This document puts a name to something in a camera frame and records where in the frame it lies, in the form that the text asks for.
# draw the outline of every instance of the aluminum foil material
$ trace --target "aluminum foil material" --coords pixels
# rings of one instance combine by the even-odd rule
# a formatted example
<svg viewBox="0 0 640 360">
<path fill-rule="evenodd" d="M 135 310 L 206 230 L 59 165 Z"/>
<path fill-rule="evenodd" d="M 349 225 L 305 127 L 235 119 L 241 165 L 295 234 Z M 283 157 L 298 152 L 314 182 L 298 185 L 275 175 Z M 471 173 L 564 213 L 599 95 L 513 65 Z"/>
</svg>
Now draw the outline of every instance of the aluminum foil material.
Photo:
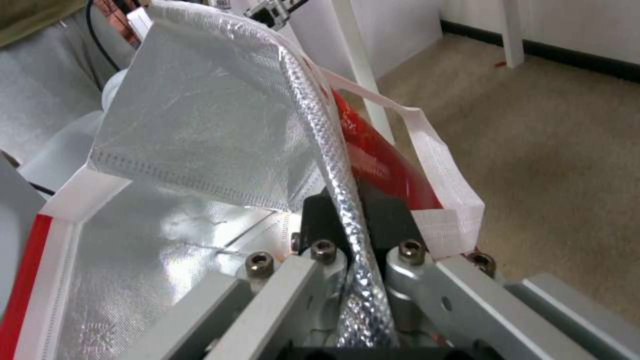
<svg viewBox="0 0 640 360">
<path fill-rule="evenodd" d="M 90 156 L 99 171 L 231 204 L 296 211 L 323 184 L 353 252 L 338 346 L 397 343 L 331 93 L 286 39 L 215 9 L 156 1 L 154 26 Z"/>
<path fill-rule="evenodd" d="M 134 182 L 80 232 L 56 358 L 117 358 L 207 272 L 284 257 L 288 219 Z"/>
</svg>

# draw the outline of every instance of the metal bolt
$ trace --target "metal bolt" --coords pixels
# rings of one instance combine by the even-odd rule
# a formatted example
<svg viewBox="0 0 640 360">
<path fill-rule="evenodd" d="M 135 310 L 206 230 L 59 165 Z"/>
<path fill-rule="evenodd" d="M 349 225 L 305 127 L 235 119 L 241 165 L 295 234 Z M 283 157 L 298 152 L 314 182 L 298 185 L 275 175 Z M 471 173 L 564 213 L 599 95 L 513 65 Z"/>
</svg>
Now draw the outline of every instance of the metal bolt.
<svg viewBox="0 0 640 360">
<path fill-rule="evenodd" d="M 489 277 L 495 277 L 495 260 L 489 256 L 489 254 L 476 251 L 467 255 L 467 259 L 471 261 L 476 268 L 480 269 L 480 271 L 489 275 Z"/>
<path fill-rule="evenodd" d="M 273 274 L 273 256 L 264 251 L 254 252 L 244 261 L 244 268 L 248 277 L 269 277 Z"/>
<path fill-rule="evenodd" d="M 398 245 L 398 256 L 401 261 L 409 265 L 421 265 L 424 263 L 424 246 L 413 239 L 405 240 Z"/>
<path fill-rule="evenodd" d="M 300 233 L 291 234 L 291 251 L 298 253 L 300 251 Z"/>
<path fill-rule="evenodd" d="M 311 244 L 311 258 L 329 265 L 335 261 L 337 249 L 329 240 L 318 240 Z"/>
</svg>

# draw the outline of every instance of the white plastic part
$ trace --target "white plastic part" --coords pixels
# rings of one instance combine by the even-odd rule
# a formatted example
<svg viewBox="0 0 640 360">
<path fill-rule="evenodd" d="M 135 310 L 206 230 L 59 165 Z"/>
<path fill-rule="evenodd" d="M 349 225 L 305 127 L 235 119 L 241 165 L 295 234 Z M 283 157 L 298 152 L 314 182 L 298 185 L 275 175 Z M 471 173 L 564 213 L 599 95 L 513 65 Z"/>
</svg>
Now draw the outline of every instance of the white plastic part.
<svg viewBox="0 0 640 360">
<path fill-rule="evenodd" d="M 144 8 L 137 8 L 132 12 L 127 14 L 127 20 L 129 21 L 129 25 L 133 29 L 133 32 L 136 33 L 136 36 L 140 41 L 144 40 L 151 28 L 151 25 L 154 22 L 151 20 L 149 15 Z"/>
</svg>

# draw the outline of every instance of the beige carpet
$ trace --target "beige carpet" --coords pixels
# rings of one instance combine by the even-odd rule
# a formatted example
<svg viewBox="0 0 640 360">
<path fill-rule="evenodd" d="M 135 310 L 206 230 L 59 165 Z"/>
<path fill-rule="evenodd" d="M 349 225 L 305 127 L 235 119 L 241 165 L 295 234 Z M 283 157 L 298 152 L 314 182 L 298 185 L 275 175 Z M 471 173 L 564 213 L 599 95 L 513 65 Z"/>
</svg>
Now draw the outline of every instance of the beige carpet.
<svg viewBox="0 0 640 360">
<path fill-rule="evenodd" d="M 448 143 L 486 203 L 479 246 L 508 279 L 550 272 L 640 324 L 640 85 L 533 57 L 495 68 L 503 59 L 446 35 L 380 89 Z"/>
</svg>

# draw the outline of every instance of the hole in bracket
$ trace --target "hole in bracket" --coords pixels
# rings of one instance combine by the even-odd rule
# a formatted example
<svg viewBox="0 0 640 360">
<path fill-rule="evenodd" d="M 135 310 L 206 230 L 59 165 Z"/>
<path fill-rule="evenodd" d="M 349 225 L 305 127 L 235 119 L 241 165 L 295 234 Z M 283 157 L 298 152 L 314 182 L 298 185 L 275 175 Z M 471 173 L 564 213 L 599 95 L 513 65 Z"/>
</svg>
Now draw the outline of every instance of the hole in bracket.
<svg viewBox="0 0 640 360">
<path fill-rule="evenodd" d="M 445 309 L 446 311 L 452 311 L 453 310 L 453 306 L 451 305 L 451 300 L 449 300 L 448 297 L 443 296 L 440 299 L 440 302 L 442 303 L 442 308 Z"/>
</svg>

